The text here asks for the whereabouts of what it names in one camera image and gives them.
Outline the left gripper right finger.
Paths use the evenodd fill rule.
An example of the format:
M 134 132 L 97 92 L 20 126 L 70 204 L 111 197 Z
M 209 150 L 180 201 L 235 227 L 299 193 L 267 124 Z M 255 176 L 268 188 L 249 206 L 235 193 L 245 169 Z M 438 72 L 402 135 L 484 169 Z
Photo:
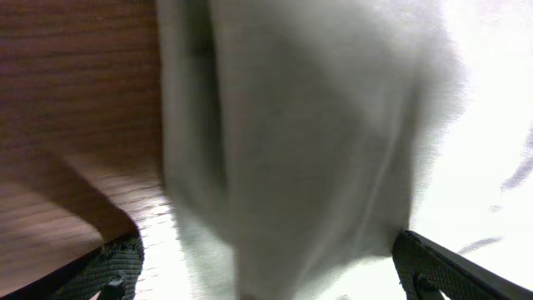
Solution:
M 396 237 L 392 258 L 408 300 L 532 300 L 532 291 L 416 232 Z

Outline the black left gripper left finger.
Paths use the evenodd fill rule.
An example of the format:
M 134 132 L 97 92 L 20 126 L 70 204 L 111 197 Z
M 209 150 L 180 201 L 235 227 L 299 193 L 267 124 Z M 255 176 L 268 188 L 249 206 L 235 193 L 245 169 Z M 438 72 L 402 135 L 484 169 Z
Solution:
M 138 234 L 125 234 L 2 300 L 133 300 L 144 262 Z

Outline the khaki green shorts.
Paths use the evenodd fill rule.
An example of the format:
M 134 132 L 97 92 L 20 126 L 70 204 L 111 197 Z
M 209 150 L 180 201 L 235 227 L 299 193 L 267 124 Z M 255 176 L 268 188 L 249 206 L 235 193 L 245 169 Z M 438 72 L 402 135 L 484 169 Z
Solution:
M 456 83 L 439 1 L 160 1 L 162 151 L 199 299 L 335 298 L 391 256 Z

